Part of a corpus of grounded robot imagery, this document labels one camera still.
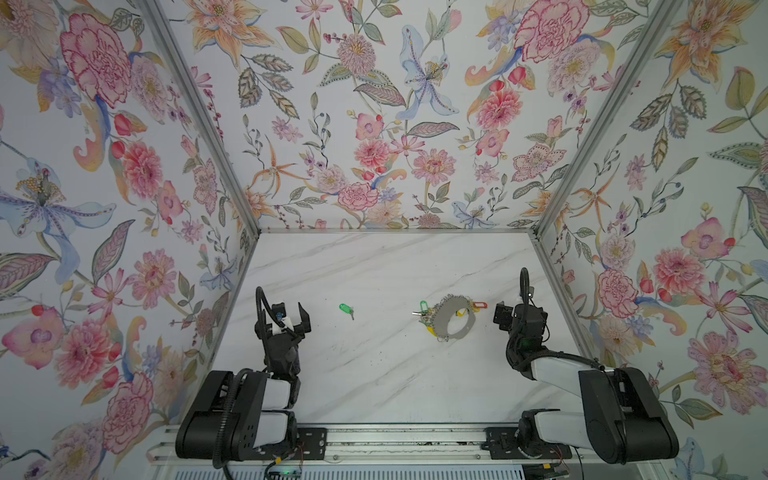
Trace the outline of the silver metal keyring with keys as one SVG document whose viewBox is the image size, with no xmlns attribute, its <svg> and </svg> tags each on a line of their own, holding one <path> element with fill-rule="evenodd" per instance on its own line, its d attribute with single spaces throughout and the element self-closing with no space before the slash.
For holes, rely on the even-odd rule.
<svg viewBox="0 0 768 480">
<path fill-rule="evenodd" d="M 435 305 L 429 305 L 426 315 L 420 313 L 420 305 L 417 311 L 412 313 L 418 321 L 439 342 L 449 342 L 465 338 L 476 323 L 476 314 L 481 310 L 473 309 L 473 301 L 464 295 L 449 294 Z M 467 309 L 464 317 L 455 315 L 457 310 Z"/>
</svg>

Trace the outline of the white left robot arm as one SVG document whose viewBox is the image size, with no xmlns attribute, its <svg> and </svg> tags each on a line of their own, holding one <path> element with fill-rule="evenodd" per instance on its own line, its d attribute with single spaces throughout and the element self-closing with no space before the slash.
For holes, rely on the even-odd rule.
<svg viewBox="0 0 768 480">
<path fill-rule="evenodd" d="M 311 332 L 311 319 L 302 306 L 297 323 L 283 303 L 272 311 L 283 324 L 261 318 L 256 327 L 266 369 L 208 373 L 176 434 L 179 458 L 210 460 L 221 468 L 230 461 L 284 457 L 298 447 L 292 408 L 301 387 L 299 344 Z"/>
</svg>

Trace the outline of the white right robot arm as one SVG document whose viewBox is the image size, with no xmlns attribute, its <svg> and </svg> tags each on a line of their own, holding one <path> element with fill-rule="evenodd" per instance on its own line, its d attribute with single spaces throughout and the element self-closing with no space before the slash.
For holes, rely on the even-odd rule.
<svg viewBox="0 0 768 480">
<path fill-rule="evenodd" d="M 581 400 L 581 409 L 532 409 L 521 414 L 514 442 L 536 457 L 556 447 L 588 449 L 607 464 L 676 457 L 680 444 L 644 374 L 609 368 L 587 357 L 544 345 L 548 314 L 541 307 L 498 303 L 493 323 L 508 334 L 505 358 L 524 378 Z"/>
</svg>

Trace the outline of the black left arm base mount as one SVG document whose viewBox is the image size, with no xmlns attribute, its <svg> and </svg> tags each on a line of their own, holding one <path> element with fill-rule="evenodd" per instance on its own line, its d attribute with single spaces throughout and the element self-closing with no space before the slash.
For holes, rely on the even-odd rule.
<svg viewBox="0 0 768 480">
<path fill-rule="evenodd" d="M 328 433 L 327 428 L 299 427 L 277 444 L 247 450 L 243 461 L 324 460 Z"/>
</svg>

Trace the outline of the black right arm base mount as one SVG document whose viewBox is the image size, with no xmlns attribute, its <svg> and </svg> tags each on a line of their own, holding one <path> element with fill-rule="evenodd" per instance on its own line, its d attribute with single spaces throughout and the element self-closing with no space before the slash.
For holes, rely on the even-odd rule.
<svg viewBox="0 0 768 480">
<path fill-rule="evenodd" d="M 480 448 L 490 454 L 492 460 L 569 460 L 571 449 L 563 444 L 524 443 L 516 426 L 487 427 L 485 441 Z"/>
</svg>

